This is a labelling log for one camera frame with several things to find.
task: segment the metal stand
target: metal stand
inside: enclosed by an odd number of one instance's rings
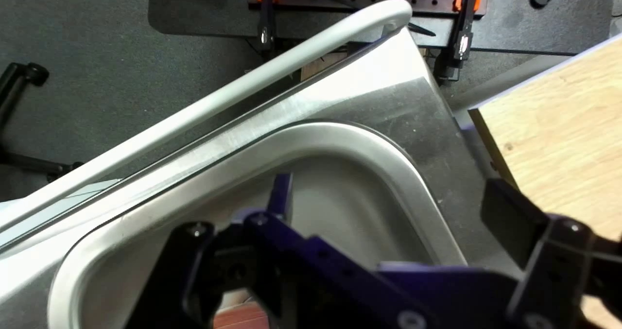
[[[25,83],[42,86],[49,75],[50,73],[46,68],[35,63],[29,63],[28,65],[11,63],[7,66],[2,76],[0,76],[0,130],[6,124]],[[18,84],[20,79],[23,79],[23,83]],[[46,173],[48,182],[56,180],[58,177],[82,165],[80,162],[65,165],[29,156],[20,156],[5,152],[2,147],[0,147],[0,164]]]

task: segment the gray carpet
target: gray carpet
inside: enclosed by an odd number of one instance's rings
[[[622,10],[616,0],[615,12]],[[33,61],[51,72],[29,86],[1,134],[7,150],[88,161],[217,88],[260,59],[240,39],[171,36],[147,21],[147,0],[0,0],[0,68]],[[532,56],[474,52],[451,96]],[[242,112],[237,108],[130,165],[144,167]],[[0,200],[25,196],[45,176],[0,166]]]

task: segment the hole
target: hole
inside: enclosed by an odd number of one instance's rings
[[[553,283],[557,283],[560,280],[562,280],[562,276],[560,276],[559,273],[557,273],[557,272],[549,271],[548,274],[549,274],[549,279]]]
[[[246,267],[240,263],[232,265],[227,271],[229,278],[240,280],[246,276]]]

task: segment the wooden board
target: wooden board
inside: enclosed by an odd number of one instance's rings
[[[614,37],[479,109],[525,195],[613,240],[622,233],[621,61]],[[622,329],[600,301],[585,300],[584,311]]]

